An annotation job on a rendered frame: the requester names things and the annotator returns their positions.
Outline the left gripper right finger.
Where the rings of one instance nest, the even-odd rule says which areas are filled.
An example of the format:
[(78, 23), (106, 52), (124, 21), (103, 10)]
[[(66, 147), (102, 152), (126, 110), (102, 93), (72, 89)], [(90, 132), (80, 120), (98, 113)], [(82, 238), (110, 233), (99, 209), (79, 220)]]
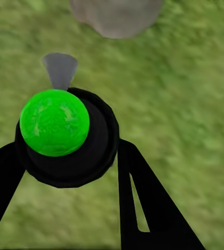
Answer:
[[(120, 139), (117, 156), (121, 250), (205, 250), (138, 148)], [(138, 229), (129, 174), (150, 232)]]

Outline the pesticide atomizer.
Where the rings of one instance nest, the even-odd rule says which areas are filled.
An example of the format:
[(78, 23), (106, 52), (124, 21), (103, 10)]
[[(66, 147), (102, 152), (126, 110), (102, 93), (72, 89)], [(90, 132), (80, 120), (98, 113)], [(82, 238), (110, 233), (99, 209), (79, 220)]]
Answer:
[(21, 111), (15, 133), (19, 161), (40, 182), (79, 188), (113, 166), (119, 124), (99, 96), (70, 87), (77, 59), (53, 53), (42, 61), (52, 90), (34, 95)]

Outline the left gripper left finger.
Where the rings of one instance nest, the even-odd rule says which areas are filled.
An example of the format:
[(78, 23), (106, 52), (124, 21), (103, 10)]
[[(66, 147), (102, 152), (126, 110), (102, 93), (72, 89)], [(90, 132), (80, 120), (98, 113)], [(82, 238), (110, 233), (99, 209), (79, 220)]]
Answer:
[(14, 142), (0, 148), (0, 221), (25, 171)]

